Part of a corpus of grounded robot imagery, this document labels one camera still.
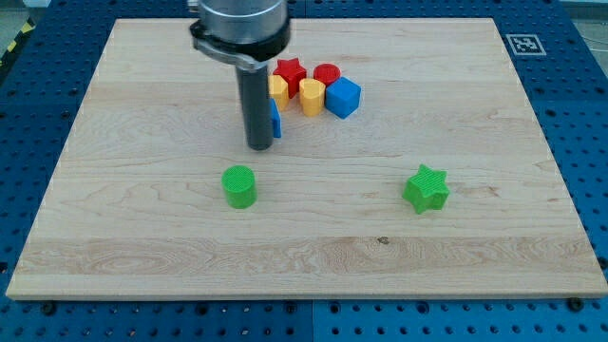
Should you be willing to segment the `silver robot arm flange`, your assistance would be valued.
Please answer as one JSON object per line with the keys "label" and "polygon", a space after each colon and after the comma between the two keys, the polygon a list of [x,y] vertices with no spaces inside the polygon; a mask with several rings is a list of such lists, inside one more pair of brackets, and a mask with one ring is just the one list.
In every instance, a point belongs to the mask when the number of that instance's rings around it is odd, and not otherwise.
{"label": "silver robot arm flange", "polygon": [[285,0],[188,0],[199,19],[190,27],[193,48],[253,72],[276,57],[291,39]]}

